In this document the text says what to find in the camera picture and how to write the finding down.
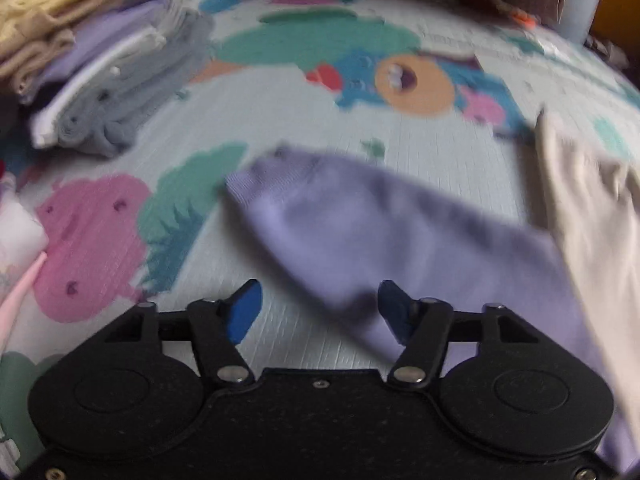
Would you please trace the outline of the purple and cream sweatshirt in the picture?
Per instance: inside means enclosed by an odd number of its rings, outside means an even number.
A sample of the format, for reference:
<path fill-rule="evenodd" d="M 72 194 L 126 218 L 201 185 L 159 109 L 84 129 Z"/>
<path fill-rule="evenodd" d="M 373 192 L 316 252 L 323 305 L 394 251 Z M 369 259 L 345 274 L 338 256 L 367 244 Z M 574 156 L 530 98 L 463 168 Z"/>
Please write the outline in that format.
<path fill-rule="evenodd" d="M 613 379 L 545 230 L 492 218 L 360 158 L 289 146 L 229 174 L 226 190 L 285 283 L 386 361 L 401 354 L 376 305 L 389 280 L 463 311 L 503 304 Z"/>

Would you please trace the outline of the pink white folded garments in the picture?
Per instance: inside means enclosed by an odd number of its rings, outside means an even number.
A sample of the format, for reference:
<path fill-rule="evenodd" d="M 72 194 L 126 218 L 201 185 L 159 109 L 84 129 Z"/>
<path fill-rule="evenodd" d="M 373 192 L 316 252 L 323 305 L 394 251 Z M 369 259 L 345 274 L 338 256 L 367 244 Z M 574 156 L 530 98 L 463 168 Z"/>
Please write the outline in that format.
<path fill-rule="evenodd" d="M 13 174 L 1 177 L 1 352 L 9 342 L 27 294 L 47 260 L 48 237 L 25 207 Z"/>

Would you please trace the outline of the patterned play mat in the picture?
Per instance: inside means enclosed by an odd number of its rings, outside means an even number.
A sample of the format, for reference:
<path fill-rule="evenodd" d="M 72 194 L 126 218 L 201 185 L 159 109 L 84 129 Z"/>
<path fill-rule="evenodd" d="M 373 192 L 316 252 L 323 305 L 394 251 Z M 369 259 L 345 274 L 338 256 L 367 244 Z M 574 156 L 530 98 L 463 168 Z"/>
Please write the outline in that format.
<path fill-rule="evenodd" d="M 56 144 L 47 88 L 1 141 L 47 261 L 1 353 L 1 471 L 41 453 L 36 379 L 137 299 L 177 310 L 248 278 L 264 306 L 250 364 L 387 366 L 285 283 L 230 203 L 229 174 L 289 146 L 360 158 L 506 223 L 545 230 L 534 128 L 639 151 L 639 93 L 552 30 L 444 0 L 193 0 L 209 60 L 114 157 Z"/>

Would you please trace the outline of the grey folded garment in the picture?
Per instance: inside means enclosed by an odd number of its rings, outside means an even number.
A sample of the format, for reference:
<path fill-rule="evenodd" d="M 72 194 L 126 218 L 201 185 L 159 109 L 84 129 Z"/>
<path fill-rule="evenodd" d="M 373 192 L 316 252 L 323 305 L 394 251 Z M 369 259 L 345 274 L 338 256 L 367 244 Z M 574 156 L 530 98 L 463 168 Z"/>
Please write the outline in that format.
<path fill-rule="evenodd" d="M 138 130 L 209 60 L 214 23 L 181 9 L 168 34 L 140 39 L 75 90 L 53 119 L 62 148 L 114 157 L 134 145 Z"/>

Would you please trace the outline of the purple white folded garment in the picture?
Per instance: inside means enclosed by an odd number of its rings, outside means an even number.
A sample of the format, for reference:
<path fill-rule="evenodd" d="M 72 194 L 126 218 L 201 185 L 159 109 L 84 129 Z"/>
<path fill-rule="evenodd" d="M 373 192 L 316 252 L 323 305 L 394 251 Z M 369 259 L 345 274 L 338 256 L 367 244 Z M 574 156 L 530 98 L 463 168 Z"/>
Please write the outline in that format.
<path fill-rule="evenodd" d="M 21 102 L 32 105 L 44 90 L 55 84 L 66 84 L 90 62 L 99 58 L 122 40 L 140 30 L 156 25 L 166 14 L 171 0 L 130 0 L 116 9 L 83 21 L 74 30 L 70 50 L 49 63 L 30 84 Z"/>

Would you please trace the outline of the beige folded garment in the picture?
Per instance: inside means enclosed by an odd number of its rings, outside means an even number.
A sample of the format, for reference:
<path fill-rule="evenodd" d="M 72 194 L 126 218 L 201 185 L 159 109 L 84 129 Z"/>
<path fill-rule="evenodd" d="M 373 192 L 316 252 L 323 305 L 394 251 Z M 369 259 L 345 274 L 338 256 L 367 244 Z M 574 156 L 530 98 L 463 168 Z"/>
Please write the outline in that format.
<path fill-rule="evenodd" d="M 1 93 L 21 96 L 43 69 L 74 44 L 74 29 L 126 0 L 80 0 L 61 11 L 32 12 L 9 39 L 1 40 Z"/>

